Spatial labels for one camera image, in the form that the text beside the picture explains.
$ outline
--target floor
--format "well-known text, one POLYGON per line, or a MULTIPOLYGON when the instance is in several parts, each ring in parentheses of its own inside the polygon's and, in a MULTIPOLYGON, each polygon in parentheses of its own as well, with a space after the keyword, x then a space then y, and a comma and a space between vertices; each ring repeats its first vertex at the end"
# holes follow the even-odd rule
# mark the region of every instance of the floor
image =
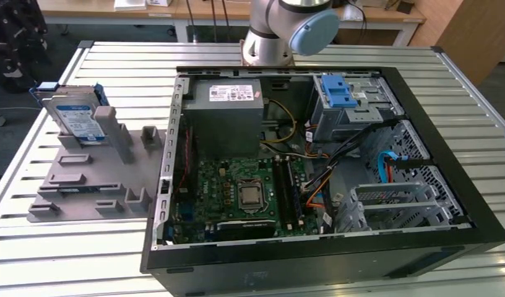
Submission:
MULTIPOLYGON (((44 81, 58 81, 71 56, 78 48, 80 40, 96 41, 156 41, 175 42, 176 38, 167 34, 168 26, 96 26, 72 25, 70 34, 62 36, 63 27, 51 26, 47 41, 50 44, 48 55, 52 65, 39 66, 38 73, 44 81)), ((214 31, 210 28, 199 28, 200 42, 214 42, 214 31)), ((246 32, 234 29, 231 42, 238 42, 246 32)), ((227 41, 227 31, 223 28, 218 33, 218 39, 227 41)), ((505 118, 505 63, 502 63, 479 87, 491 104, 505 118)), ((28 93, 8 94, 0 88, 0 108, 26 107, 26 109, 3 109, 0 113, 7 118, 7 125, 0 127, 0 175, 15 157, 27 132, 39 114, 38 103, 28 93)))

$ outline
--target white box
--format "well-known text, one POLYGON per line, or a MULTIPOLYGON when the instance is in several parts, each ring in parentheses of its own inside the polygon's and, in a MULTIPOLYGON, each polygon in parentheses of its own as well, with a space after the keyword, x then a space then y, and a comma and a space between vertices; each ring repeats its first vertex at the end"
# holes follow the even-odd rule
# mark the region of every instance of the white box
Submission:
POLYGON ((147 9, 146 0, 115 0, 115 11, 143 11, 147 9))
POLYGON ((170 6, 174 0, 147 0, 148 5, 170 6))

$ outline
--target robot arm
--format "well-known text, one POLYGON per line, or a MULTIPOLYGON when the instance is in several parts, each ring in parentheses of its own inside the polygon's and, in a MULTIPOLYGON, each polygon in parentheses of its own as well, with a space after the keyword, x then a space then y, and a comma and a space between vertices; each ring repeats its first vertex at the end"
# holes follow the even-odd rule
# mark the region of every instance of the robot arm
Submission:
POLYGON ((340 20, 332 0, 255 0, 243 57, 252 66, 284 66, 292 52, 319 53, 334 40, 340 20))

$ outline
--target yellow wire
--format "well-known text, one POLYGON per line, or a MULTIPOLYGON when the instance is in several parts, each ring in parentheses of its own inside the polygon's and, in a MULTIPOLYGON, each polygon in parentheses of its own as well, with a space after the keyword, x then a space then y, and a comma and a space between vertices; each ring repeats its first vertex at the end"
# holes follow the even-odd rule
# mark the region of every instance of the yellow wire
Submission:
POLYGON ((276 105, 280 106, 280 108, 287 112, 287 114, 290 115, 291 119, 292 119, 292 123, 294 123, 294 129, 292 129, 292 132, 290 133, 288 136, 286 136, 284 138, 280 138, 280 139, 271 139, 271 140, 263 140, 260 143, 263 144, 276 144, 276 143, 280 143, 280 142, 284 142, 287 141, 290 138, 294 137, 295 135, 295 131, 296 131, 296 121, 295 121, 295 117, 294 117, 294 114, 291 113, 291 111, 286 108, 286 106, 283 105, 283 103, 278 102, 275 99, 270 99, 270 101, 274 101, 276 105))

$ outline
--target cpu socket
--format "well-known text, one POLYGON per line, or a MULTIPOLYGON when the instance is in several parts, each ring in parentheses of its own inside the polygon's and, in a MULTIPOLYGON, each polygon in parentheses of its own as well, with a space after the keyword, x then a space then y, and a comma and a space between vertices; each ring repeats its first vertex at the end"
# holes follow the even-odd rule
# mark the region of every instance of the cpu socket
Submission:
POLYGON ((264 185, 260 179, 238 180, 238 205, 246 212, 264 207, 264 185))

